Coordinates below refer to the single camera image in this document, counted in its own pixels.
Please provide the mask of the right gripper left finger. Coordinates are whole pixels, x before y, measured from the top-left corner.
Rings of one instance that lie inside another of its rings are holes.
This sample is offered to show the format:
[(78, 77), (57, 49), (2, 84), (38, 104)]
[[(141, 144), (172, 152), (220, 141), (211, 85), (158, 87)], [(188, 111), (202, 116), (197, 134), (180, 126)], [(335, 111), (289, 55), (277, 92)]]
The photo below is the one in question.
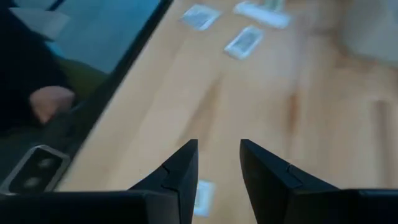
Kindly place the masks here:
[(197, 185), (198, 141), (191, 139), (130, 188), (141, 195), (133, 222), (190, 224)]

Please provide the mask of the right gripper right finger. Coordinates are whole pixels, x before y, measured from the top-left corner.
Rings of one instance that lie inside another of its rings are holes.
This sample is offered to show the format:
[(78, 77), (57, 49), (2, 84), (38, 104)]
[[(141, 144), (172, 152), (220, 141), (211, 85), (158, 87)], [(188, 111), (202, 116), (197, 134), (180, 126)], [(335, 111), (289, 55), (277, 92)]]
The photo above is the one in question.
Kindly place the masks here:
[(284, 223), (289, 202), (297, 192), (338, 189), (249, 139), (241, 140), (239, 156), (244, 183), (258, 223)]

